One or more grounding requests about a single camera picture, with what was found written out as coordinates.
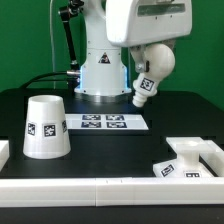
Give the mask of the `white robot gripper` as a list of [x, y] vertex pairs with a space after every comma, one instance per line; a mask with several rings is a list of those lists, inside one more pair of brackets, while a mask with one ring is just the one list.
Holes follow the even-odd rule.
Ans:
[[133, 46], [130, 53], [137, 73], [149, 71], [143, 44], [186, 36], [191, 29], [191, 0], [106, 1], [107, 38], [115, 46]]

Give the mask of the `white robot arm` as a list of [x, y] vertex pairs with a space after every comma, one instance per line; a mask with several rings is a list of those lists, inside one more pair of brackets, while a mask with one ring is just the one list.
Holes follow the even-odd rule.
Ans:
[[133, 93], [141, 107], [174, 69], [166, 43], [192, 29], [191, 0], [84, 0], [85, 63], [75, 92], [94, 101]]

